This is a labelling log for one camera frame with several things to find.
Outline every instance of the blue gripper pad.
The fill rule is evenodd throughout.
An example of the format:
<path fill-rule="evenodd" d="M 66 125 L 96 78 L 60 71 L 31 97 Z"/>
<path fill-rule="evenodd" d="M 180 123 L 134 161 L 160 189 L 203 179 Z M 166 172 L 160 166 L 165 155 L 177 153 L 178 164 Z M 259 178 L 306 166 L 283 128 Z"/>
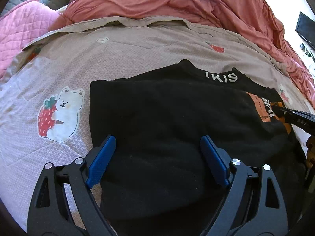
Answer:
<path fill-rule="evenodd" d="M 201 138 L 200 148 L 215 182 L 223 187 L 229 186 L 229 162 L 231 161 L 231 158 L 227 152 L 224 149 L 217 148 L 208 135 Z"/>
<path fill-rule="evenodd" d="M 115 149 L 116 138 L 110 136 L 89 167 L 89 177 L 85 182 L 89 189 L 100 182 Z"/>

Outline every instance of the metal pivot screw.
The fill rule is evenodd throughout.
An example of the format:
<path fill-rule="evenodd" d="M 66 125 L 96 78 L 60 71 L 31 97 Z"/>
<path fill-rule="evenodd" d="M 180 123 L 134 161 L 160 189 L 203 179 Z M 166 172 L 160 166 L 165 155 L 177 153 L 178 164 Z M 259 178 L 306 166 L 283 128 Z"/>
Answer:
<path fill-rule="evenodd" d="M 53 165 L 51 164 L 51 163 L 46 163 L 46 165 L 45 165 L 45 169 L 50 169 L 51 167 L 52 167 Z"/>
<path fill-rule="evenodd" d="M 81 164 L 84 162 L 84 159 L 83 158 L 76 158 L 76 164 Z"/>
<path fill-rule="evenodd" d="M 240 165 L 240 163 L 241 163 L 241 161 L 240 160 L 238 160 L 238 159 L 233 159 L 232 160 L 232 163 L 234 164 L 234 165 Z"/>
<path fill-rule="evenodd" d="M 265 170 L 270 170 L 270 166 L 269 166 L 268 164 L 264 164 L 264 165 L 263 165 L 263 168 L 264 168 Z"/>

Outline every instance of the red strawberry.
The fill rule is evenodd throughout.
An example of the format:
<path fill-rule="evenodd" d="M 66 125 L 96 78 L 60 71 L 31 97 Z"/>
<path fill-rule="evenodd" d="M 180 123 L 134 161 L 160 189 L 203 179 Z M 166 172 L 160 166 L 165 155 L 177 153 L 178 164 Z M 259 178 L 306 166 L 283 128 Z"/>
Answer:
<path fill-rule="evenodd" d="M 38 133 L 42 137 L 47 137 L 48 129 L 53 128 L 56 121 L 51 119 L 53 112 L 56 111 L 56 97 L 50 97 L 49 100 L 45 100 L 44 105 L 40 109 L 38 115 Z"/>
<path fill-rule="evenodd" d="M 286 102 L 289 102 L 289 98 L 285 95 L 285 93 L 283 92 L 283 90 L 280 89 L 281 92 L 281 97 L 283 100 L 285 100 Z"/>

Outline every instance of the black t-shirt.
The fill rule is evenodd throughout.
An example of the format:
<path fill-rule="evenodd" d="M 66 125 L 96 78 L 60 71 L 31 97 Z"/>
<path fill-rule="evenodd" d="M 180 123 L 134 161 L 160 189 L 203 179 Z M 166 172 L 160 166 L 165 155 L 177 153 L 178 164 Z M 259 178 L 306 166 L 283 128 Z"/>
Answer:
<path fill-rule="evenodd" d="M 298 216 L 304 167 L 269 102 L 275 89 L 233 68 L 215 74 L 188 60 L 129 79 L 90 86 L 93 146 L 107 134 L 117 148 L 101 180 L 101 210 L 120 236 L 199 235 L 224 194 L 200 153 L 200 139 L 248 166 L 269 164 L 287 207 Z"/>

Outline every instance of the orange label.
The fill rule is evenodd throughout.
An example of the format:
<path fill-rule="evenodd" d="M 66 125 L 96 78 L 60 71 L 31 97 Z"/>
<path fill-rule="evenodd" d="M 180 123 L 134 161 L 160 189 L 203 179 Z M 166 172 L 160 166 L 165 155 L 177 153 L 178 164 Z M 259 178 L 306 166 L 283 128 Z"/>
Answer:
<path fill-rule="evenodd" d="M 270 105 L 271 106 L 277 105 L 277 106 L 283 107 L 281 102 L 270 103 Z M 276 115 L 275 115 L 275 117 L 277 120 L 279 120 L 283 123 L 283 125 L 285 126 L 285 129 L 287 130 L 287 133 L 290 134 L 291 133 L 291 126 L 289 123 L 285 122 L 285 118 L 284 117 L 278 118 L 278 116 L 276 116 Z"/>
<path fill-rule="evenodd" d="M 255 107 L 256 107 L 256 110 L 261 118 L 261 120 L 263 122 L 270 122 L 270 117 L 268 115 L 268 112 L 266 111 L 266 108 L 265 108 L 265 104 L 263 102 L 263 100 L 259 97 L 257 97 L 256 95 L 254 94 L 251 94 L 251 93 L 248 93 L 246 92 L 251 98 L 252 100 L 254 101 L 254 104 L 255 104 Z"/>

